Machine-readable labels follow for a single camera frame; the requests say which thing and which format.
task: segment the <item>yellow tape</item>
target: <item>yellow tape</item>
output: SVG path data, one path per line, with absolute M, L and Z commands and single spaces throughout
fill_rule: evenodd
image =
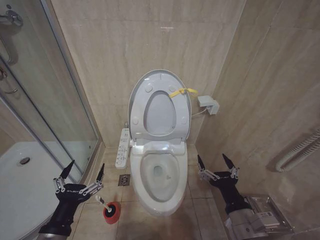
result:
M 198 95 L 198 91 L 192 88 L 179 88 L 177 91 L 174 91 L 173 93 L 169 94 L 169 97 L 173 98 L 178 94 L 185 94 L 186 92 L 193 93 L 191 94 L 191 96 L 193 97 L 196 97 Z

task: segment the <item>white toilet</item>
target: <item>white toilet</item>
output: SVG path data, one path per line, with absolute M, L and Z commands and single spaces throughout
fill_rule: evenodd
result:
M 187 185 L 190 97 L 188 93 L 169 97 L 180 88 L 186 87 L 172 72 L 153 70 L 130 96 L 131 179 L 141 204 L 154 216 L 173 214 Z

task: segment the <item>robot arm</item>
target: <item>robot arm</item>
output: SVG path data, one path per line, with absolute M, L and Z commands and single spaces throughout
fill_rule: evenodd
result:
M 68 177 L 74 162 L 75 160 L 63 169 L 59 177 L 53 179 L 55 195 L 59 199 L 59 204 L 50 221 L 41 227 L 37 240 L 67 239 L 71 233 L 70 225 L 74 221 L 78 205 L 103 188 L 102 180 L 105 164 L 102 165 L 96 181 L 89 186 L 74 183 L 65 184 L 65 179 Z
M 226 204 L 225 212 L 227 214 L 240 209 L 251 209 L 250 204 L 245 201 L 236 188 L 239 179 L 239 168 L 236 168 L 226 155 L 222 154 L 222 156 L 229 171 L 211 172 L 207 170 L 198 155 L 199 175 L 210 185 L 220 190 Z

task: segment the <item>tiled floor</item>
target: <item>tiled floor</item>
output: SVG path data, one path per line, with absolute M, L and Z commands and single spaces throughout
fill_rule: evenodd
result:
M 130 166 L 114 168 L 117 148 L 106 148 L 103 185 L 98 193 L 106 202 L 121 202 L 117 223 L 105 222 L 103 207 L 94 197 L 79 207 L 69 240 L 227 240 L 210 186 L 198 177 L 197 150 L 188 145 L 188 184 L 180 208 L 171 216 L 147 213 L 130 186 L 118 186 L 119 175 L 130 173 Z

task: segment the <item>floor drain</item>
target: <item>floor drain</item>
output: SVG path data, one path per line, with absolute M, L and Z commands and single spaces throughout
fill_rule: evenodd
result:
M 130 174 L 120 175 L 118 186 L 129 186 L 129 184 L 130 184 Z
M 25 164 L 27 164 L 28 162 L 30 162 L 30 157 L 24 157 L 24 158 L 22 158 L 22 159 L 19 161 L 19 163 L 20 163 L 21 165 L 25 165 Z

